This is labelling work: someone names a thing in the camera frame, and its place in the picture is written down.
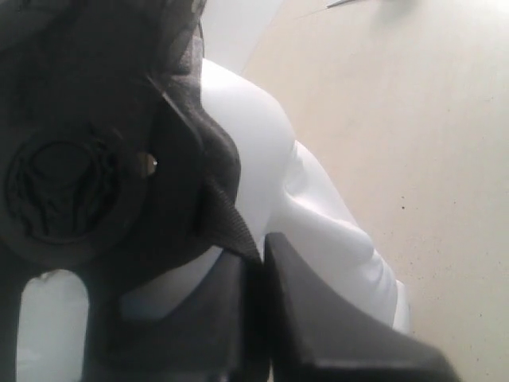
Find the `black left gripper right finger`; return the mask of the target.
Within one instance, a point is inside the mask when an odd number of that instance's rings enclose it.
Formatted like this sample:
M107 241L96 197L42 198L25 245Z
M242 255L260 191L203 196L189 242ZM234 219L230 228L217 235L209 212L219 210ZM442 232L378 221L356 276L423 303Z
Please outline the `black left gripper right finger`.
M340 297L281 233L265 242L276 381L458 381L441 351Z

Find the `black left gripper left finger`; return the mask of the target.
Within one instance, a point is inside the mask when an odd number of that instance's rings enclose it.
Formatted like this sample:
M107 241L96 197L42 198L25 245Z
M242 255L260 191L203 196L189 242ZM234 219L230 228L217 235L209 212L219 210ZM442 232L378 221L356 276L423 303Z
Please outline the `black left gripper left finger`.
M255 273L223 251L198 286L157 319L129 319L115 350L117 381L267 381Z

